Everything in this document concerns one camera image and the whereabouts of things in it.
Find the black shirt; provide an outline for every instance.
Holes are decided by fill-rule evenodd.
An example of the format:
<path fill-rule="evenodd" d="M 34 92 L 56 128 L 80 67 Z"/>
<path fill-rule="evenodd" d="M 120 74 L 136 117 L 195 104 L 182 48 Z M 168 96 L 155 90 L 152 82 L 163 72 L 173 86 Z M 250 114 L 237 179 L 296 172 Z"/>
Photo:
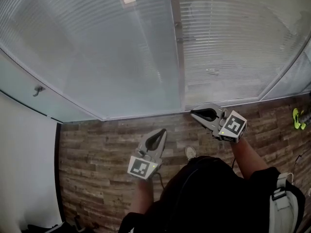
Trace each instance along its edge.
<path fill-rule="evenodd" d="M 129 213 L 119 233 L 269 232 L 269 198 L 279 174 L 271 167 L 245 180 L 219 158 L 198 157 L 170 180 L 145 215 Z M 305 198 L 290 183 L 286 190 L 298 200 L 298 228 Z"/>

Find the white wall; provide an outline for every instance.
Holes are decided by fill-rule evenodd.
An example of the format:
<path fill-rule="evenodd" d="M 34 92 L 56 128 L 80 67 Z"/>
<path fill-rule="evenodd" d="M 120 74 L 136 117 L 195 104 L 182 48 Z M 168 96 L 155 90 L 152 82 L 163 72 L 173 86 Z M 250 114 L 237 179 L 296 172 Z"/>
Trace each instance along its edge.
<path fill-rule="evenodd" d="M 0 94 L 0 232 L 61 223 L 54 179 L 56 123 Z"/>

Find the black and white square marker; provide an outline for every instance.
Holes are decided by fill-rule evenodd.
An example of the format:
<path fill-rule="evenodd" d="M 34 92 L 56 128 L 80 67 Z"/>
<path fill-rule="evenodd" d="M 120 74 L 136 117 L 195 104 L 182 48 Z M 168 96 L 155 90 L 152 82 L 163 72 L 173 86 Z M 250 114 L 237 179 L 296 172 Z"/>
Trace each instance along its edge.
<path fill-rule="evenodd" d="M 148 168 L 149 168 L 148 162 L 135 159 L 134 164 L 131 169 L 131 173 L 145 177 Z"/>
<path fill-rule="evenodd" d="M 225 129 L 231 131 L 234 134 L 238 134 L 244 123 L 245 122 L 242 119 L 232 115 L 229 118 L 229 120 L 225 126 Z"/>

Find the forearm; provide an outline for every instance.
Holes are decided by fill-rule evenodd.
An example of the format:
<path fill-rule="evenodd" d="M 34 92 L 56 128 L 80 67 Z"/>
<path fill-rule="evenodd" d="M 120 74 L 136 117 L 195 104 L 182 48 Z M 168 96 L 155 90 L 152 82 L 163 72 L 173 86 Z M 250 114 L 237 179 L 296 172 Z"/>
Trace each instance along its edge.
<path fill-rule="evenodd" d="M 242 137 L 238 143 L 231 143 L 231 148 L 245 179 L 249 179 L 255 171 L 267 169 L 265 161 L 253 150 Z"/>
<path fill-rule="evenodd" d="M 145 214 L 153 202 L 154 187 L 152 180 L 137 180 L 129 212 Z"/>

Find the white backpack strap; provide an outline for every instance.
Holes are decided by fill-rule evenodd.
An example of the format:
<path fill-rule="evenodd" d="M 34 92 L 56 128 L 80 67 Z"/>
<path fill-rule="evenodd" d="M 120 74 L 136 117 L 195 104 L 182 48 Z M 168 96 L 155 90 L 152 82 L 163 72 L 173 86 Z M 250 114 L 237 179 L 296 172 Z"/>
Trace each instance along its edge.
<path fill-rule="evenodd" d="M 277 178 L 276 190 L 270 196 L 269 233 L 293 233 L 298 218 L 298 202 L 292 192 L 286 191 L 287 173 Z"/>

